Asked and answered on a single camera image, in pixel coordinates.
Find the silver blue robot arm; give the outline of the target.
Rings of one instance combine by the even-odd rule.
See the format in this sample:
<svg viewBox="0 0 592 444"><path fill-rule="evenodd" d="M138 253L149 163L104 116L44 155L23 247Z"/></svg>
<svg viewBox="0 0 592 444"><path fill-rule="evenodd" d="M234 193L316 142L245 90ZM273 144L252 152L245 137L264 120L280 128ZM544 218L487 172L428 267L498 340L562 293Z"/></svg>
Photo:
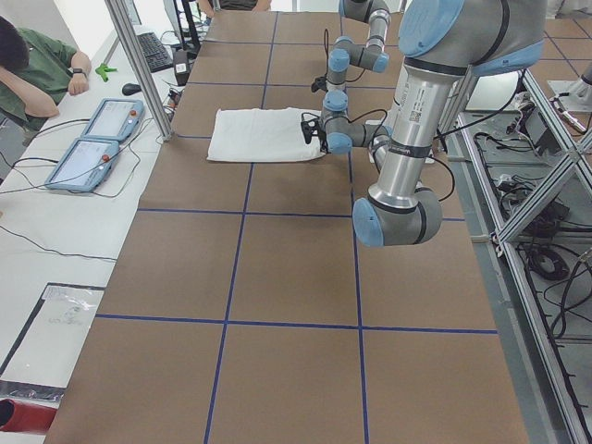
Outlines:
<svg viewBox="0 0 592 444"><path fill-rule="evenodd" d="M344 91L346 85L355 82L366 71L382 73L388 67L389 55L385 52L391 14L385 1L339 1L339 14L368 26L364 44L356 43L351 37L341 35L329 48L328 31L324 36L326 71L316 77L311 91Z"/></svg>
<svg viewBox="0 0 592 444"><path fill-rule="evenodd" d="M326 153L366 148L379 171L364 198L354 203L355 234L367 246L412 245L438 232L442 209L420 176L432 148L452 85L534 65L543 52L547 5L543 1L414 1L399 29L405 82L382 124L357 124L348 116L347 70L387 67L390 23L382 1L343 1L343 17L366 23L367 42L338 38L327 59L326 95L320 115L303 120L306 140L317 138Z"/></svg>

